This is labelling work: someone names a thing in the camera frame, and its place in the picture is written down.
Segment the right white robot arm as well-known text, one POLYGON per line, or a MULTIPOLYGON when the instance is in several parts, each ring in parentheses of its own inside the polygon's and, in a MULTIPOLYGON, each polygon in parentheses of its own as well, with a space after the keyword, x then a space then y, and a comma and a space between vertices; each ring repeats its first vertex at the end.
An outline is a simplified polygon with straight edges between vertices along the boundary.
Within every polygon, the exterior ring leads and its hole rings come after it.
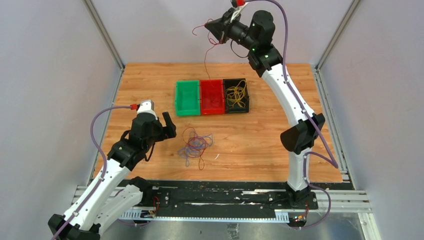
POLYGON ((233 40, 248 49, 248 62, 276 96, 287 117, 290 128, 280 134, 283 147, 288 151, 289 175, 286 204, 298 209, 309 197, 308 163, 310 152, 325 123, 322 113, 309 107, 288 75, 284 58, 274 47, 274 18, 265 10, 256 11, 250 25, 240 22, 237 8, 230 8, 222 17, 206 23, 205 28, 220 44, 233 40))

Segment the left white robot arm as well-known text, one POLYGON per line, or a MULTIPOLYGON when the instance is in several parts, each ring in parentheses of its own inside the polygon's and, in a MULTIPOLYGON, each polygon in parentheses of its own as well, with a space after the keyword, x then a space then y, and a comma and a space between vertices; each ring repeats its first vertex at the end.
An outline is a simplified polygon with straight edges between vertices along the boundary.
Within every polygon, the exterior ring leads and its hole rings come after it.
POLYGON ((48 226, 54 240, 98 240, 129 208, 149 206, 153 185, 134 177, 113 199, 119 183, 140 161, 149 161, 157 142, 175 138, 176 126, 163 112, 165 126, 152 110, 138 111, 131 128, 111 147, 103 167, 79 199, 63 214, 53 214, 48 226))

